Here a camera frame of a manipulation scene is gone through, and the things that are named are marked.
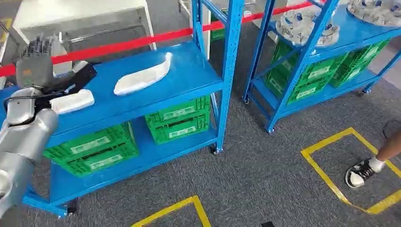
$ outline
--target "green crate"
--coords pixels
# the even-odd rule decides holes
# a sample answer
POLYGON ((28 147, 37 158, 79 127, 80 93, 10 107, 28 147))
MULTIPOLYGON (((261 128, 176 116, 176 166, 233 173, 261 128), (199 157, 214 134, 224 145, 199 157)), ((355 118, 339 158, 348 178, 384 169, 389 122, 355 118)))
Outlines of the green crate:
POLYGON ((334 74, 330 84, 334 87, 339 87, 355 78, 356 75, 370 64, 373 58, 375 58, 388 42, 389 40, 386 40, 367 46, 361 50, 350 52, 334 74))
POLYGON ((330 84, 333 87, 339 87, 343 85, 344 83, 355 78, 355 76, 362 72, 368 66, 368 64, 369 62, 367 62, 367 64, 365 65, 356 65, 353 68, 342 64, 334 74, 333 79, 330 81, 330 84))
POLYGON ((343 64, 349 68, 367 66, 373 58, 387 45, 389 40, 369 45, 360 50, 352 51, 348 54, 343 64))
MULTIPOLYGON (((293 103, 299 99, 306 98, 312 94, 316 94, 322 90, 331 77, 319 78, 308 83, 296 83, 291 95, 287 100, 287 104, 293 103)), ((265 86, 277 97, 281 98, 284 87, 287 84, 287 77, 280 73, 277 69, 272 69, 271 73, 265 78, 265 86)))
MULTIPOLYGON (((279 58, 287 55, 292 48, 288 46, 285 42, 280 41, 276 46, 276 50, 274 52, 272 62, 277 61, 279 58)), ((307 84, 311 81, 315 81, 321 78, 332 77, 334 71, 341 65, 341 63, 345 60, 347 55, 343 55, 336 58, 326 59, 323 61, 319 61, 313 64, 308 65, 302 74, 299 76, 298 83, 299 84, 307 84)), ((285 59, 282 64, 278 65, 276 68, 279 72, 287 77, 291 74, 293 67, 296 64, 296 61, 299 57, 299 54, 296 53, 285 59)))
MULTIPOLYGON (((225 13, 226 15, 228 14, 228 9, 227 8, 222 8, 221 11, 225 13)), ((215 17, 213 14, 211 15, 210 18, 211 22, 218 21, 217 17, 215 17)), ((213 42, 215 40, 223 39, 224 38, 224 33, 225 29, 219 29, 215 31, 210 31, 210 41, 213 42)))
POLYGON ((148 127, 155 128, 172 122, 177 122, 187 118, 186 116, 192 113, 210 110, 210 96, 202 96, 192 99, 188 102, 175 105, 156 113, 145 115, 148 127))
POLYGON ((44 156, 56 162, 65 162, 90 155, 99 150, 115 146, 115 144, 126 142, 129 142, 133 149, 137 149, 131 131, 131 123, 124 122, 64 142, 58 146, 47 148, 44 151, 44 156))
MULTIPOLYGON (((130 136, 133 138, 132 128, 129 124, 130 136)), ((85 176, 101 169, 113 166, 126 159, 137 157, 139 155, 138 147, 133 139, 114 142, 108 147, 98 149, 85 156, 69 160, 53 160, 63 169, 75 176, 85 176)))
POLYGON ((166 143, 175 139, 196 134, 209 129, 210 109, 203 113, 193 113, 186 116, 186 119, 165 124, 157 128, 149 127, 149 130, 156 144, 166 143))

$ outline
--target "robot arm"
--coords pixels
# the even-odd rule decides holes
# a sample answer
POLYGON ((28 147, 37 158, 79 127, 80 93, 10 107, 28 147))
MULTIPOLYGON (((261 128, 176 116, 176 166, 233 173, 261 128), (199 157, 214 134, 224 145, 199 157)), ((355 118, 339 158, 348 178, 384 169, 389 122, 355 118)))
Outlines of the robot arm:
POLYGON ((37 38, 16 63, 21 88, 4 101, 7 117, 0 131, 0 218, 19 205, 34 165, 58 125, 50 100, 78 92, 95 75, 80 62, 61 78, 53 76, 51 39, 37 38))

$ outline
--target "shoe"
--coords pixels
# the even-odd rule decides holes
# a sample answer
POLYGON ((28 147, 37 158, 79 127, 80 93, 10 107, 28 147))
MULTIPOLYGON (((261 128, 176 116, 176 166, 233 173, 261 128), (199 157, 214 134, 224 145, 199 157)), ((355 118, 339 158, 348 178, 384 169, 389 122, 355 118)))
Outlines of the shoe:
POLYGON ((358 188, 365 184, 365 181, 372 177, 376 172, 370 167, 369 160, 366 159, 351 167, 345 173, 345 183, 350 188, 358 188))

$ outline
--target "crate label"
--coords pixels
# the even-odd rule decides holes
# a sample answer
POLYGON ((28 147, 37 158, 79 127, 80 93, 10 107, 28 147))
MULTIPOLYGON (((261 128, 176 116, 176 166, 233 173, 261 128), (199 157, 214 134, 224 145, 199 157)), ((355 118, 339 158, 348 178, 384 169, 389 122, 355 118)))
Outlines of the crate label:
POLYGON ((348 79, 347 79, 347 80, 349 80, 349 79, 353 78, 354 76, 358 75, 358 73, 359 73, 360 71, 361 71, 361 68, 359 68, 359 69, 353 71, 353 72, 348 76, 348 79))
POLYGON ((174 138, 174 137, 177 137, 177 136, 181 136, 181 135, 185 135, 187 133, 191 133, 191 132, 194 132, 194 131, 196 131, 196 127, 192 126, 192 127, 187 128, 187 129, 181 129, 179 131, 170 132, 168 134, 168 137, 171 139, 171 138, 174 138))
POLYGON ((303 91, 303 92, 299 93, 299 94, 296 96, 296 99, 299 99, 299 98, 302 98, 302 97, 307 96, 307 95, 309 95, 309 94, 312 94, 312 93, 315 92, 315 91, 316 91, 316 87, 314 87, 314 88, 312 88, 312 89, 309 89, 309 90, 307 90, 307 91, 303 91))
POLYGON ((283 61, 283 66, 286 67, 288 71, 292 70, 292 65, 287 60, 283 61))
POLYGON ((323 68, 323 69, 319 69, 319 70, 316 70, 316 71, 311 72, 311 74, 309 74, 308 79, 313 78, 313 77, 320 76, 320 75, 322 75, 322 74, 328 72, 328 71, 330 70, 330 67, 331 67, 331 66, 327 66, 327 67, 325 67, 325 68, 323 68))
POLYGON ((283 88, 273 78, 270 78, 270 83, 278 90, 278 92, 280 92, 280 94, 283 93, 283 88))
POLYGON ((168 120, 168 119, 171 119, 171 118, 175 118, 175 117, 178 117, 178 116, 190 114, 190 113, 193 113, 193 112, 195 112, 195 107, 194 106, 190 106, 190 107, 187 107, 187 108, 184 108, 184 109, 180 109, 180 110, 176 110, 176 111, 165 113, 163 115, 163 119, 164 120, 168 120))
POLYGON ((89 143, 84 143, 84 144, 81 144, 79 146, 70 148, 70 150, 71 150, 71 152, 73 154, 78 154, 78 153, 81 153, 83 151, 86 151, 86 150, 89 150, 89 149, 92 149, 92 148, 95 148, 95 147, 99 147, 99 146, 101 146, 103 144, 106 144, 106 143, 109 143, 109 142, 110 142, 109 138, 107 136, 103 136, 102 138, 99 138, 97 140, 91 141, 89 143))
POLYGON ((377 52, 377 49, 379 49, 379 47, 373 48, 372 50, 370 50, 364 57, 364 60, 366 58, 369 58, 370 56, 372 56, 373 54, 375 54, 377 52))
POLYGON ((90 166, 90 169, 94 170, 94 169, 98 169, 100 167, 103 167, 105 165, 108 165, 110 163, 114 163, 114 162, 116 162, 118 160, 121 160, 121 159, 122 159, 121 155, 114 155, 112 157, 103 159, 101 161, 91 163, 89 166, 90 166))

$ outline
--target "person's leg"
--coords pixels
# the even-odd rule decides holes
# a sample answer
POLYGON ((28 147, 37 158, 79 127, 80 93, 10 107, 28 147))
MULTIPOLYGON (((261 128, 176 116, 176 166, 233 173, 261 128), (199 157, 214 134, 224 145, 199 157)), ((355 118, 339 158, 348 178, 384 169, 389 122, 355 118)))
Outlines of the person's leg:
POLYGON ((385 142, 376 157, 366 159, 351 167, 345 174, 345 182, 351 188, 364 185, 367 179, 382 170, 385 160, 399 153, 401 153, 401 130, 398 130, 385 142))

